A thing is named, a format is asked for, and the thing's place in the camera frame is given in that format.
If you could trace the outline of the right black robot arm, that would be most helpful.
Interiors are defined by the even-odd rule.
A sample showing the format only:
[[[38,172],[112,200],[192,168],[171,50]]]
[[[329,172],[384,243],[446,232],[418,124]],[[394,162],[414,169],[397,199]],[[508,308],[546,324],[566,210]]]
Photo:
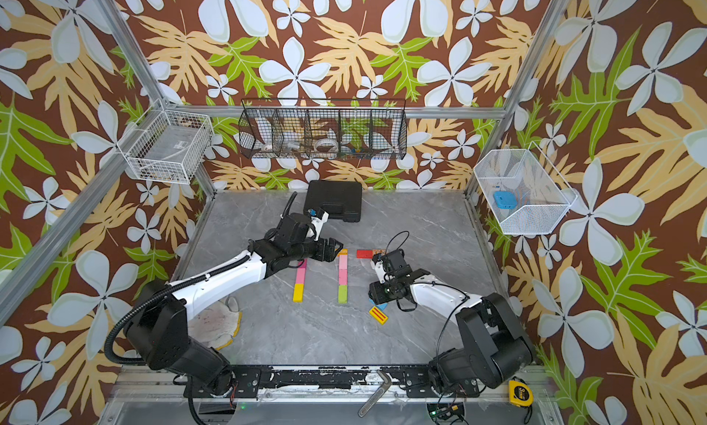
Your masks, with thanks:
[[[415,270],[401,249],[373,255],[372,267],[377,280],[368,296],[375,305],[407,300],[443,316],[445,327],[458,328],[462,347],[437,352],[427,364],[438,395],[476,397],[478,384],[497,388],[536,360],[530,337],[501,294],[470,294],[423,268]]]

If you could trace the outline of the green block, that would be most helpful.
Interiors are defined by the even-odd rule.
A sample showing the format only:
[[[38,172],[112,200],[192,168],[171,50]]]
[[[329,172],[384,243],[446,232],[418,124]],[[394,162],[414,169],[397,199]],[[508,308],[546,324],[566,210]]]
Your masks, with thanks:
[[[340,305],[345,305],[346,303],[348,303],[348,286],[347,285],[339,285],[338,286],[337,302]]]

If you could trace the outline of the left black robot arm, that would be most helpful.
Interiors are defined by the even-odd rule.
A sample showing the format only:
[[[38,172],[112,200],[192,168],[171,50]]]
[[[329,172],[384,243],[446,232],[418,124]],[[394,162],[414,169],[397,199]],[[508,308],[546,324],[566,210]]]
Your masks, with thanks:
[[[230,294],[305,259],[334,261],[344,246],[322,237],[328,220],[326,211],[284,212],[276,227],[262,239],[251,240],[233,259],[191,278],[154,287],[107,335],[106,357],[121,365],[184,375],[210,395],[226,395],[233,386],[229,360],[192,338],[189,322]]]

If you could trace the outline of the yellow red striped block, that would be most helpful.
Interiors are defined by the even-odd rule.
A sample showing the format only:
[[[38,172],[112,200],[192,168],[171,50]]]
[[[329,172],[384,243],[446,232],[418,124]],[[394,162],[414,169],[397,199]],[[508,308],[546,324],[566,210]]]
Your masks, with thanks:
[[[380,325],[385,325],[388,322],[388,317],[385,313],[379,309],[377,306],[373,306],[369,310],[370,316],[372,316]]]

